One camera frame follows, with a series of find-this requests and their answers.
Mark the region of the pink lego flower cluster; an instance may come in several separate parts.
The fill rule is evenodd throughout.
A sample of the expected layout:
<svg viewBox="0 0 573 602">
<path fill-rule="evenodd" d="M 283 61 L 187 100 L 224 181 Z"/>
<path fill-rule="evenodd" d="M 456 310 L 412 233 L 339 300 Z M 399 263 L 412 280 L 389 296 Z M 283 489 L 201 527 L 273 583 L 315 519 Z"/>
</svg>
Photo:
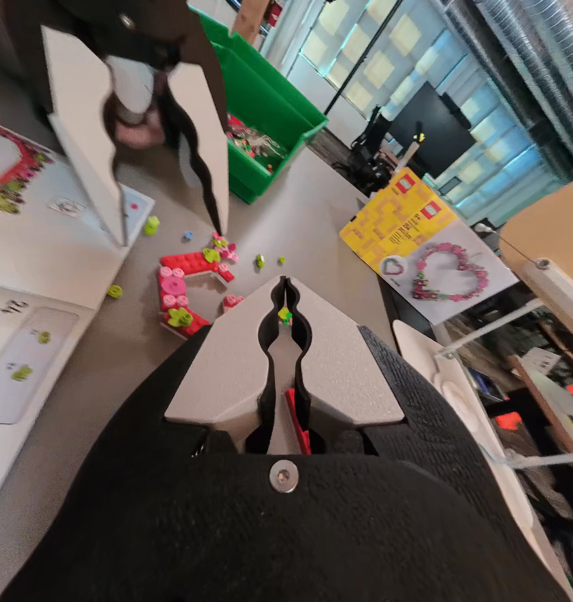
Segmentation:
<svg viewBox="0 0 573 602">
<path fill-rule="evenodd" d="M 229 242 L 225 237 L 218 232 L 212 232 L 211 246 L 220 255 L 224 261 L 236 264 L 238 262 L 237 245 Z"/>
</svg>

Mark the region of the lego instruction booklet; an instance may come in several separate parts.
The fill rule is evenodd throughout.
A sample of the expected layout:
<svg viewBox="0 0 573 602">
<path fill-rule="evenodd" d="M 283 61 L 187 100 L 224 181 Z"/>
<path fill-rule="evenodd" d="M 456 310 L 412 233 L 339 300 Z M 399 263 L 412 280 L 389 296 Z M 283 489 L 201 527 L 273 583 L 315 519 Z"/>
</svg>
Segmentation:
<svg viewBox="0 0 573 602">
<path fill-rule="evenodd" d="M 121 189 L 125 247 L 65 157 L 0 125 L 0 490 L 152 214 L 153 199 Z"/>
</svg>

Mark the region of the tan cardboard panel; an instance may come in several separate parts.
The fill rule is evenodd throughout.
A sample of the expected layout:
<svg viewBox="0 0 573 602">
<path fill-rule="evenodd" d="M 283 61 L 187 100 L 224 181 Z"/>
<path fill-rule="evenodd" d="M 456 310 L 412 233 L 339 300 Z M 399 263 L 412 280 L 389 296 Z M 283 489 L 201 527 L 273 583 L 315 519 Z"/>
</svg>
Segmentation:
<svg viewBox="0 0 573 602">
<path fill-rule="evenodd" d="M 573 280 L 573 182 L 511 217 L 499 243 L 515 275 L 529 261 L 548 259 Z"/>
</svg>

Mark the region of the clear bag of lego pieces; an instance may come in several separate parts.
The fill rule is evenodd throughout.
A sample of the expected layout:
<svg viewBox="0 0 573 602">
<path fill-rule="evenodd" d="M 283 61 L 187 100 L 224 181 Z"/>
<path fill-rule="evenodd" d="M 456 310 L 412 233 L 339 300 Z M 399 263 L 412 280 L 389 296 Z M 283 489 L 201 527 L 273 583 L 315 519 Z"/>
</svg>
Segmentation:
<svg viewBox="0 0 573 602">
<path fill-rule="evenodd" d="M 231 144 L 242 150 L 268 173 L 275 173 L 288 150 L 268 134 L 247 126 L 231 113 L 227 114 L 228 131 L 226 137 Z"/>
</svg>

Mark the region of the yellow lego set box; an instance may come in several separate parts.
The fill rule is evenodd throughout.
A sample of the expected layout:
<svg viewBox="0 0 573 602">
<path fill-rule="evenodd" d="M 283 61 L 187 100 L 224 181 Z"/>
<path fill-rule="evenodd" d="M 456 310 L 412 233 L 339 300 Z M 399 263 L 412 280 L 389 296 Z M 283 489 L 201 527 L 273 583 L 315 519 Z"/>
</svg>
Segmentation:
<svg viewBox="0 0 573 602">
<path fill-rule="evenodd" d="M 518 282 L 496 253 L 408 168 L 366 203 L 340 237 L 431 325 Z"/>
</svg>

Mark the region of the green plastic bin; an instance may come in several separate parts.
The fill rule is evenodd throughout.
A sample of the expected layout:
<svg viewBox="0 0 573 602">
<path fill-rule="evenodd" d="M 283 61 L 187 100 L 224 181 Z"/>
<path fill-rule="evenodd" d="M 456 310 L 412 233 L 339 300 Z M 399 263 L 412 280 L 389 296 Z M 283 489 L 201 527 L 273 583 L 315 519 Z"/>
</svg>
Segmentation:
<svg viewBox="0 0 573 602">
<path fill-rule="evenodd" d="M 228 140 L 230 191 L 251 205 L 329 120 L 240 35 L 230 33 L 228 26 L 199 9 L 192 11 L 199 15 L 220 62 L 227 113 L 265 132 L 288 150 L 276 172 L 268 173 Z"/>
</svg>

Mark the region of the black stand pole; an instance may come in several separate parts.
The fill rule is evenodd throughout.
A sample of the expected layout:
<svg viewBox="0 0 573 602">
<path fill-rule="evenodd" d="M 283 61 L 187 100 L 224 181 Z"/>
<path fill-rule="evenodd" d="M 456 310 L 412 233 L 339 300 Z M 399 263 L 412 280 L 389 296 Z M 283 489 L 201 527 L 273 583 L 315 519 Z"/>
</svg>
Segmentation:
<svg viewBox="0 0 573 602">
<path fill-rule="evenodd" d="M 324 115 L 352 82 L 371 49 L 393 19 L 402 1 L 346 1 L 345 25 L 337 29 L 334 56 L 324 70 L 324 79 L 335 89 Z"/>
</svg>

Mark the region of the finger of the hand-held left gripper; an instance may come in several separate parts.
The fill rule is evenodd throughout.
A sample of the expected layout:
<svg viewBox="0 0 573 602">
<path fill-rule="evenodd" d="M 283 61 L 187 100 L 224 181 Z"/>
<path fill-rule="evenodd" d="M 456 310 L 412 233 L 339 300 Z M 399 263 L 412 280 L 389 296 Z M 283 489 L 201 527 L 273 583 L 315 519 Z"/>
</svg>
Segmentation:
<svg viewBox="0 0 573 602">
<path fill-rule="evenodd" d="M 53 106 L 49 121 L 103 227 L 126 246 L 116 149 L 103 118 L 112 92 L 109 69 L 73 35 L 41 26 L 41 36 Z"/>
<path fill-rule="evenodd" d="M 200 65 L 178 63 L 157 98 L 162 122 L 174 135 L 182 175 L 197 182 L 216 232 L 229 225 L 228 139 Z"/>
</svg>

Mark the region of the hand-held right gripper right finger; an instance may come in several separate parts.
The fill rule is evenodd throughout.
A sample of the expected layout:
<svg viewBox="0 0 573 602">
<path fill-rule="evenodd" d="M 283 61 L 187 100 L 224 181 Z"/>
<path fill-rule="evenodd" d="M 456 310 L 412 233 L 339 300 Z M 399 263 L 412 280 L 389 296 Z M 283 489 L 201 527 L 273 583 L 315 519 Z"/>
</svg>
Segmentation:
<svg viewBox="0 0 573 602">
<path fill-rule="evenodd" d="M 294 277 L 285 279 L 293 314 L 294 407 L 309 451 L 326 452 L 344 432 L 405 424 L 405 414 L 360 325 Z"/>
</svg>

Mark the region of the silver ventilation duct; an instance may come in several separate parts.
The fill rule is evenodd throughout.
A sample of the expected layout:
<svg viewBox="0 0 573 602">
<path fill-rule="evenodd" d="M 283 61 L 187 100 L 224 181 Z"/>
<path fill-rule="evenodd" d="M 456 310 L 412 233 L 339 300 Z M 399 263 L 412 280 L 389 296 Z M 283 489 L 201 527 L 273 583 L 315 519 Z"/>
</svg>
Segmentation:
<svg viewBox="0 0 573 602">
<path fill-rule="evenodd" d="M 573 1 L 475 1 L 543 111 L 573 149 Z"/>
</svg>

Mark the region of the black computer monitor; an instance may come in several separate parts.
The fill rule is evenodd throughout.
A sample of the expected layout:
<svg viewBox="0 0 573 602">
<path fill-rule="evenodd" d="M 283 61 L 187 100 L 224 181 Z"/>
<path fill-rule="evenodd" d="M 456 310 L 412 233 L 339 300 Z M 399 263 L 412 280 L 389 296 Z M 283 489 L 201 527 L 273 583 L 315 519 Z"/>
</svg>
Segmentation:
<svg viewBox="0 0 573 602">
<path fill-rule="evenodd" d="M 409 165 L 418 177 L 436 179 L 475 143 L 471 124 L 448 94 L 425 82 L 390 122 L 388 134 L 406 150 L 419 144 Z"/>
</svg>

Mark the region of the red lego segment pink flowers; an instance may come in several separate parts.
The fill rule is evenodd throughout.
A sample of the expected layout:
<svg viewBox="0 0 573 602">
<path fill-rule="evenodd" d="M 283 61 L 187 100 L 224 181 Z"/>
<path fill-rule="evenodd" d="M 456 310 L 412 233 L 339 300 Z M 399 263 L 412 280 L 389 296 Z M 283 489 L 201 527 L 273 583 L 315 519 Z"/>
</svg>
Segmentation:
<svg viewBox="0 0 573 602">
<path fill-rule="evenodd" d="M 233 268 L 215 249 L 166 255 L 156 273 L 162 325 L 184 339 L 191 338 L 210 322 L 189 305 L 186 280 L 196 276 L 216 276 L 223 284 L 235 279 Z"/>
</svg>

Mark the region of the person's left hand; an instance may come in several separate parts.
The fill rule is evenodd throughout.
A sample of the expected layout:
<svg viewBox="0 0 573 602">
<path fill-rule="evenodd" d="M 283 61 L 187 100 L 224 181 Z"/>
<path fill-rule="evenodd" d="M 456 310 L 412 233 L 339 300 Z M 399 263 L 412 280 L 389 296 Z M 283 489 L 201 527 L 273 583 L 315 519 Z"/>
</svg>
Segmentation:
<svg viewBox="0 0 573 602">
<path fill-rule="evenodd" d="M 140 124 L 126 124 L 116 121 L 115 139 L 117 142 L 136 150 L 143 150 L 165 143 L 165 130 L 157 109 L 146 113 Z"/>
</svg>

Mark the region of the wooden post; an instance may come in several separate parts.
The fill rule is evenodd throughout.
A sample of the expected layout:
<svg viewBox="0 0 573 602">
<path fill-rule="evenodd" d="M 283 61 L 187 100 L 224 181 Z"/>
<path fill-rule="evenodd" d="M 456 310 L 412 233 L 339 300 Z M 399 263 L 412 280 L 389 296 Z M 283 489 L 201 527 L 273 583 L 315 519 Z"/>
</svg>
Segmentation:
<svg viewBox="0 0 573 602">
<path fill-rule="evenodd" d="M 269 3 L 270 1 L 240 1 L 231 33 L 240 35 L 249 45 L 253 46 L 259 35 Z"/>
</svg>

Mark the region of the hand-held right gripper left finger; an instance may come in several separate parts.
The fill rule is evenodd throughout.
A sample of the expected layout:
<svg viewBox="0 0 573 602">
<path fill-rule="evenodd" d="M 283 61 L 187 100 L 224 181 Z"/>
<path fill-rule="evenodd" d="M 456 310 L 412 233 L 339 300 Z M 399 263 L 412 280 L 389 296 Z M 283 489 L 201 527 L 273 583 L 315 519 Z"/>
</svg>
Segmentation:
<svg viewBox="0 0 573 602">
<path fill-rule="evenodd" d="M 275 368 L 269 347 L 285 276 L 269 280 L 215 320 L 165 411 L 172 423 L 227 432 L 238 448 L 266 454 L 275 425 Z"/>
</svg>

